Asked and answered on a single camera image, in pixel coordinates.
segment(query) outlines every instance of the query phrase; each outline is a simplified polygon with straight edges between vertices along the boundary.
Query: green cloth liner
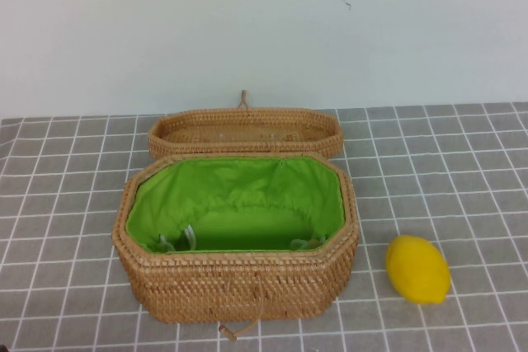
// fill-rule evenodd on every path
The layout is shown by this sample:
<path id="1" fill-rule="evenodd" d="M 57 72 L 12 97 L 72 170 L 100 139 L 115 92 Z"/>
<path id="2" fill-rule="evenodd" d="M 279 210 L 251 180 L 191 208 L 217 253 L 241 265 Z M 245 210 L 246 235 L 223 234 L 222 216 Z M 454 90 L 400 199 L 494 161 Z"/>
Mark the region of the green cloth liner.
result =
<path id="1" fill-rule="evenodd" d="M 146 251 L 288 251 L 344 224 L 336 172 L 310 157 L 193 158 L 139 188 L 125 229 Z"/>

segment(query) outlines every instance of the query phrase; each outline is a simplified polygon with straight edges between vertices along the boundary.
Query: white wall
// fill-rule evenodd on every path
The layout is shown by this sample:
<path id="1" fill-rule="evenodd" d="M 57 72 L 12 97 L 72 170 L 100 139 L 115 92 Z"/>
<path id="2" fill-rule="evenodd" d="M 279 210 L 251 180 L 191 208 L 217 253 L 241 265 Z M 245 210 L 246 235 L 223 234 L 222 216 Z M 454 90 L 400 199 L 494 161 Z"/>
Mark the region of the white wall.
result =
<path id="1" fill-rule="evenodd" d="M 526 0 L 0 0 L 0 117 L 528 100 Z"/>

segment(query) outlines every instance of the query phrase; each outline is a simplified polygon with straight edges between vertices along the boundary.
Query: wicker basket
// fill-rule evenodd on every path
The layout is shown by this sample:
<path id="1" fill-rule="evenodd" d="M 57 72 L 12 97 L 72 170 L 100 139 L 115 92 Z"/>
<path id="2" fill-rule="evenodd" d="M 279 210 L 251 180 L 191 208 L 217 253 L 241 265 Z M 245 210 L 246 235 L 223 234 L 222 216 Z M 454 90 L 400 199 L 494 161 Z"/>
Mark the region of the wicker basket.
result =
<path id="1" fill-rule="evenodd" d="M 335 117 L 305 109 L 193 110 L 161 118 L 148 133 L 152 157 L 187 153 L 314 152 L 334 157 L 343 134 Z"/>
<path id="2" fill-rule="evenodd" d="M 311 251 L 153 254 L 126 232 L 141 183 L 175 162 L 198 157 L 311 157 L 338 175 L 345 222 Z M 349 176 L 317 153 L 209 153 L 165 157 L 127 182 L 112 232 L 135 297 L 159 321 L 188 323 L 315 317 L 343 290 L 359 237 Z M 236 340 L 239 333 L 220 329 Z"/>

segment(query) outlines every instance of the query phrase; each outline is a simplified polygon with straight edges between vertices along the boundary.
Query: open lid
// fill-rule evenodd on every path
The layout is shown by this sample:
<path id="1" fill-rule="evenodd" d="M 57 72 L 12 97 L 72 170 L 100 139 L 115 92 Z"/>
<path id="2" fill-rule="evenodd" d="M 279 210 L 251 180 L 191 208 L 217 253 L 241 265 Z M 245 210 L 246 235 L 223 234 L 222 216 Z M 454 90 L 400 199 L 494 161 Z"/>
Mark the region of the open lid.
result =
<path id="1" fill-rule="evenodd" d="M 337 119 L 320 111 L 250 108 L 246 91 L 236 109 L 191 110 L 163 117 L 148 132 L 154 158 L 183 153 L 342 151 Z"/>

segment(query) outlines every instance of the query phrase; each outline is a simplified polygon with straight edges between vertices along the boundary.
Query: yellow lemon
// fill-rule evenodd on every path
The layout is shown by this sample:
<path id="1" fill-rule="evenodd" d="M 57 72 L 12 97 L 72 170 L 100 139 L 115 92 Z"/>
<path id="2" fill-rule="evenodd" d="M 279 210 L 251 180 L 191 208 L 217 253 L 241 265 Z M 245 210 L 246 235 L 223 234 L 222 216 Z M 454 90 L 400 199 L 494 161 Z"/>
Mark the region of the yellow lemon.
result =
<path id="1" fill-rule="evenodd" d="M 450 286 L 449 267 L 442 254 L 420 237 L 401 235 L 387 250 L 387 273 L 394 288 L 416 304 L 440 304 Z"/>

